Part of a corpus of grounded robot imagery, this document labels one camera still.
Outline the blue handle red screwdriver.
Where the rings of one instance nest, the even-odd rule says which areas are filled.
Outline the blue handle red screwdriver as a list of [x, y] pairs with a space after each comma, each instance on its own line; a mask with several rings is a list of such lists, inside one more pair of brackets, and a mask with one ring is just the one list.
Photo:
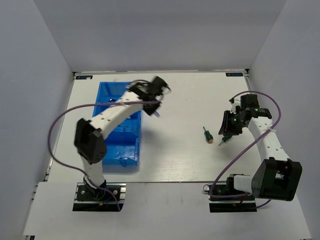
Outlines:
[[153, 115], [156, 116], [157, 118], [160, 117], [160, 114], [158, 112], [154, 112]]

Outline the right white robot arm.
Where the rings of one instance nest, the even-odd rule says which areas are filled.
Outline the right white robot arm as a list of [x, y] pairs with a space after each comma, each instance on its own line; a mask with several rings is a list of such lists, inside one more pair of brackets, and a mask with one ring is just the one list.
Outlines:
[[242, 134], [248, 128], [254, 138], [250, 147], [257, 146], [261, 164], [254, 175], [232, 174], [225, 187], [226, 195], [236, 200], [243, 194], [256, 199], [292, 201], [302, 175], [302, 165], [293, 161], [283, 149], [267, 108], [259, 105], [258, 91], [243, 91], [230, 99], [231, 109], [223, 114], [219, 135], [224, 138]]

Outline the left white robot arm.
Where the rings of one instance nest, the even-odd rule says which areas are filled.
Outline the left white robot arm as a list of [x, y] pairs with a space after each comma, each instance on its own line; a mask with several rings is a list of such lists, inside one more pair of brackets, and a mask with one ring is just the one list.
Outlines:
[[99, 200], [105, 196], [107, 182], [103, 175], [103, 158], [107, 154], [105, 140], [122, 122], [143, 110], [151, 116], [161, 105], [165, 89], [169, 85], [159, 76], [151, 81], [134, 80], [123, 94], [107, 108], [91, 119], [77, 121], [74, 145], [83, 162], [85, 175], [83, 182], [88, 193]]

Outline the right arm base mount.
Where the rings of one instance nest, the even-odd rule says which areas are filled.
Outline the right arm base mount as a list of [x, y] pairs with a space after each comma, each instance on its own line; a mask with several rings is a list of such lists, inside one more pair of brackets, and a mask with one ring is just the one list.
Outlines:
[[218, 182], [210, 196], [212, 184], [207, 183], [202, 190], [209, 197], [210, 213], [250, 213], [257, 211], [255, 197], [251, 193], [250, 175], [230, 174], [225, 182]]

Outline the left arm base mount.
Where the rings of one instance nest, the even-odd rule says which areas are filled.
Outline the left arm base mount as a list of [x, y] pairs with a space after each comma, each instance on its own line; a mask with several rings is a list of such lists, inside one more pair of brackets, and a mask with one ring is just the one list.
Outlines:
[[123, 208], [126, 195], [125, 183], [110, 183], [106, 187], [115, 195], [107, 191], [98, 190], [94, 194], [84, 183], [78, 183], [73, 201], [73, 212], [118, 212]]

